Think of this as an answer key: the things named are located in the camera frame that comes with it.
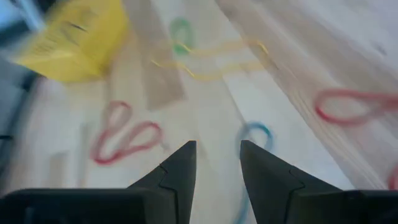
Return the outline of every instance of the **wood grain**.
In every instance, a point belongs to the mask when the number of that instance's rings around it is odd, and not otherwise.
[[[217,2],[243,36],[257,37],[269,48],[279,68],[272,73],[274,80],[352,183],[362,189],[386,188],[398,156],[391,127],[382,120],[350,129],[325,124],[314,114],[312,101],[331,86],[393,90],[393,75],[287,1]]]
[[[183,89],[176,69],[161,69],[150,62],[153,54],[160,60],[170,60],[172,49],[159,48],[168,35],[151,1],[125,1],[132,28],[137,34],[143,68],[142,84],[146,90],[147,107],[156,110],[183,98]]]

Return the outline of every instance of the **yellow object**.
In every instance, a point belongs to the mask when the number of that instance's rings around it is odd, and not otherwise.
[[[214,49],[207,49],[207,50],[200,50],[200,49],[193,50],[181,42],[174,42],[174,43],[171,43],[170,45],[172,45],[172,44],[180,45],[182,48],[184,48],[189,53],[189,55],[196,56],[196,57],[212,57],[215,55],[222,54],[224,52],[230,52],[232,50],[239,50],[243,47],[247,47],[250,45],[259,47],[264,52],[264,56],[266,56],[266,57],[268,56],[268,50],[267,50],[266,46],[264,46],[264,44],[261,43],[259,40],[238,40],[238,41],[233,41],[233,42],[225,42],[222,45],[220,45]],[[235,72],[235,71],[242,70],[242,69],[245,69],[248,71],[256,71],[256,70],[264,69],[264,66],[260,62],[254,61],[254,62],[229,64],[215,72],[210,72],[210,73],[206,73],[206,74],[196,74],[196,73],[193,73],[184,63],[179,62],[179,61],[158,62],[158,61],[152,59],[151,62],[161,68],[181,68],[181,69],[185,70],[192,78],[194,78],[196,80],[200,80],[200,81],[217,80],[217,79],[222,78],[222,76],[227,73]]]
[[[120,0],[69,0],[52,9],[16,63],[61,82],[99,78],[127,30]]]

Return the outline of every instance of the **wooden plank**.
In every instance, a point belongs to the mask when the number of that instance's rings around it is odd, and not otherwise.
[[[172,49],[159,48],[159,43],[168,40],[165,28],[159,19],[151,1],[125,1],[126,11],[132,23],[135,37],[139,39],[139,50],[142,57],[142,84],[145,86],[147,107],[156,110],[183,98],[178,71],[163,70],[152,66],[149,58],[172,58]]]

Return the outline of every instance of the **rubber band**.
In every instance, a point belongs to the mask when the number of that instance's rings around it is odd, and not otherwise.
[[[113,124],[111,123],[111,118],[113,113],[118,108],[122,109],[122,113],[117,118],[117,121]],[[111,101],[109,103],[104,113],[106,126],[101,134],[98,136],[93,147],[91,148],[91,158],[96,163],[101,165],[109,165],[123,159],[130,154],[150,149],[162,142],[163,132],[159,125],[151,121],[144,121],[135,125],[124,137],[122,137],[121,141],[118,144],[118,148],[110,157],[101,157],[101,151],[104,148],[106,141],[109,138],[113,137],[116,133],[118,133],[125,125],[127,125],[131,116],[132,109],[127,103],[123,101]],[[152,139],[138,146],[130,146],[130,143],[146,129],[154,130],[155,134],[153,135]]]
[[[332,114],[327,114],[322,110],[322,104],[330,98],[351,98],[365,103],[379,103],[379,106],[369,110],[367,113],[352,116],[349,118],[339,118]],[[398,95],[385,93],[363,93],[354,90],[329,89],[319,92],[315,98],[314,108],[317,115],[324,121],[340,126],[360,125],[382,116],[385,112],[398,110]]]
[[[266,46],[264,46],[264,44],[262,44],[259,40],[238,40],[232,42],[225,42],[214,49],[205,49],[205,50],[191,49],[189,46],[181,42],[173,42],[173,44],[181,46],[189,53],[189,55],[195,57],[212,57],[233,50],[239,50],[241,48],[250,45],[259,47],[261,51],[264,52],[264,59],[268,57],[268,50]],[[243,69],[247,71],[258,71],[264,69],[264,66],[261,62],[253,61],[253,62],[244,62],[244,63],[232,63],[215,72],[196,74],[193,71],[191,71],[183,62],[180,62],[178,60],[158,62],[156,59],[152,59],[151,62],[160,68],[179,68],[185,70],[192,78],[199,81],[217,80],[222,78],[227,73],[232,73]]]
[[[193,47],[193,31],[191,24],[186,19],[182,17],[174,19],[170,23],[169,29],[172,40],[183,43],[187,47],[190,48]],[[178,34],[181,31],[184,33],[185,40],[178,39]],[[182,47],[179,44],[174,44],[173,49],[177,55],[186,55],[189,53],[189,51],[187,51],[184,47]]]
[[[253,129],[260,129],[267,135],[267,142],[264,147],[265,150],[271,151],[274,145],[272,133],[269,129],[260,122],[250,122],[245,124],[238,133],[238,157],[240,157],[240,142],[247,138],[250,134],[250,131]],[[242,191],[242,201],[241,201],[241,209],[239,210],[238,216],[235,218],[234,224],[243,224],[247,219],[248,210],[249,210],[249,195],[246,191],[245,186],[243,186]]]

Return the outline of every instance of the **yellow string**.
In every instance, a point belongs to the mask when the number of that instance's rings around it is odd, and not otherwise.
[[[213,49],[191,49],[187,47],[185,44],[181,42],[174,42],[173,44],[180,45],[183,47],[187,52],[189,52],[190,55],[196,56],[196,57],[211,57],[215,55],[219,55],[225,52],[230,52],[233,50],[238,50],[243,47],[247,47],[250,45],[258,46],[263,52],[264,52],[264,59],[268,56],[268,50],[266,46],[264,46],[263,43],[261,43],[259,40],[237,40],[237,41],[232,41],[232,42],[225,42],[221,44],[220,46],[217,46]],[[223,75],[227,73],[232,73],[235,71],[239,71],[242,69],[245,69],[246,71],[257,71],[257,70],[263,70],[264,66],[262,63],[255,61],[255,62],[245,62],[245,63],[232,63],[229,64],[215,72],[209,72],[209,73],[204,73],[204,74],[196,74],[193,73],[184,63],[177,61],[177,60],[172,60],[169,62],[158,62],[154,59],[151,60],[153,64],[160,68],[180,68],[185,70],[192,78],[200,81],[212,81],[212,80],[217,80],[223,77]]]

